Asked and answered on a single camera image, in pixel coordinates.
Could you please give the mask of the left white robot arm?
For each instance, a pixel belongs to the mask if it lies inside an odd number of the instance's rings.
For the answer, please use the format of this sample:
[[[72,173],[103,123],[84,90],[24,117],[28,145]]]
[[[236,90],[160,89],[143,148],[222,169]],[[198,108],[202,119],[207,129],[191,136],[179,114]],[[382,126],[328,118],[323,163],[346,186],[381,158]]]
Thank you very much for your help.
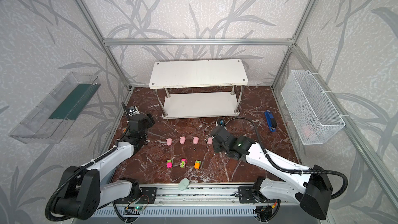
[[[125,134],[112,149],[82,166],[70,166],[63,172],[58,188],[45,207],[45,217],[49,221],[86,220],[99,207],[123,198],[138,200],[141,197],[136,179],[125,178],[101,185],[106,175],[146,144],[148,129],[155,124],[151,114],[127,115],[127,120]]]

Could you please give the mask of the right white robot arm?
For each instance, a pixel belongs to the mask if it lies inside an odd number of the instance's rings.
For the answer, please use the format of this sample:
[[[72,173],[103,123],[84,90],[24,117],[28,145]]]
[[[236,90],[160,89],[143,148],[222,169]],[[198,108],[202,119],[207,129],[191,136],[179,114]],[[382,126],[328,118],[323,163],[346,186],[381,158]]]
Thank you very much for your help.
[[[348,188],[345,174],[289,161],[264,148],[258,130],[255,130],[257,140],[253,140],[243,135],[235,137],[227,130],[227,125],[220,119],[211,131],[214,151],[264,169],[280,179],[259,177],[252,188],[256,201],[294,202],[310,216],[326,220],[331,200],[340,197]]]

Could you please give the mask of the pink green toy car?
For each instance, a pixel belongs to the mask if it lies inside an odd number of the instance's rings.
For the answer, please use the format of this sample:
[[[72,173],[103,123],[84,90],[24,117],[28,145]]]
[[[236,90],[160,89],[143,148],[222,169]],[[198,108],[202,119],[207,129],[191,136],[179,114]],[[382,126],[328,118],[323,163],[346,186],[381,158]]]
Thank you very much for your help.
[[[173,167],[173,160],[172,159],[167,160],[166,166],[167,166],[168,169],[172,168]]]

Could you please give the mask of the orange green toy car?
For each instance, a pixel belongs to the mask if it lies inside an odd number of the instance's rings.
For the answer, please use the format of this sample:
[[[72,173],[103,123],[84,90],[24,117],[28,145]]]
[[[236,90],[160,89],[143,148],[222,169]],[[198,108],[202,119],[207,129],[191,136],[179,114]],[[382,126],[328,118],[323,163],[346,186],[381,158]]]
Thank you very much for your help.
[[[195,168],[196,170],[199,170],[200,167],[201,167],[201,161],[200,161],[200,160],[196,160],[196,161],[195,161],[195,164],[194,164],[194,168]]]

